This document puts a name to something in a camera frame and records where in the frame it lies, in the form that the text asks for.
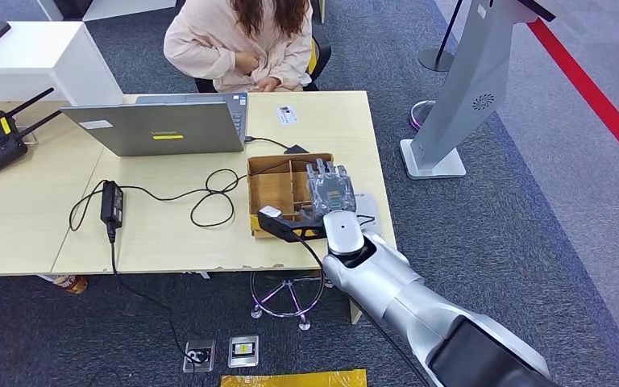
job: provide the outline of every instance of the pole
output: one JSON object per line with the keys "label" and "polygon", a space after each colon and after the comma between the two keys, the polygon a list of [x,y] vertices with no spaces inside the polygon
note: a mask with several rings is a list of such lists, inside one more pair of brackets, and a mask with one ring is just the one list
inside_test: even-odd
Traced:
{"label": "pole", "polygon": [[435,48],[427,48],[419,53],[418,61],[423,67],[441,73],[450,71],[452,61],[454,61],[455,56],[445,51],[445,46],[447,46],[447,40],[450,38],[450,34],[452,33],[452,27],[455,25],[455,20],[459,14],[459,9],[461,8],[462,2],[463,0],[457,1],[455,11],[452,13],[452,19],[450,20],[450,24],[447,26],[447,31],[445,31],[445,37],[442,39],[440,48],[438,50]]}

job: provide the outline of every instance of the yellow mat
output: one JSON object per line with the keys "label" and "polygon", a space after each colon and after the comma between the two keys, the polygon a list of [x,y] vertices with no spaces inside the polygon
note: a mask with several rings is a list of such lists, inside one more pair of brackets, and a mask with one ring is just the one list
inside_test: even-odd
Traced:
{"label": "yellow mat", "polygon": [[367,370],[317,372],[273,377],[222,376],[221,387],[367,387]]}

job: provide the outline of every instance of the red floor line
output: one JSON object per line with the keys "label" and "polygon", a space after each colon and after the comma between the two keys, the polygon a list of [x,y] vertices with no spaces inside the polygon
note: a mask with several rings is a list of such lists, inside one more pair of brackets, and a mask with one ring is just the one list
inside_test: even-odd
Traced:
{"label": "red floor line", "polygon": [[551,58],[619,142],[619,111],[541,20],[528,23]]}

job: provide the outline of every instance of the laptop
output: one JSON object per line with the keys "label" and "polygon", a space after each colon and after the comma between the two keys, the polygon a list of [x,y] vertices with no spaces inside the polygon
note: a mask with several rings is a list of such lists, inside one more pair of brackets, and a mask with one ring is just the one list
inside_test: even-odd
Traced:
{"label": "laptop", "polygon": [[60,111],[117,156],[241,152],[247,94],[143,96],[132,105]]}

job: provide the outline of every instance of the office chair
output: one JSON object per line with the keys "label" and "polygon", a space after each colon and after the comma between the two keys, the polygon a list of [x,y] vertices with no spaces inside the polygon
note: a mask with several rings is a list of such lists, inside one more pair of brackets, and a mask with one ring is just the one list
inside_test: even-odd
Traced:
{"label": "office chair", "polygon": [[[316,26],[312,27],[312,56],[309,58],[307,73],[312,78],[312,83],[303,87],[304,91],[318,91],[314,81],[319,78],[326,67],[331,54],[331,45],[326,35]],[[194,78],[199,93],[217,93],[211,79]]]}

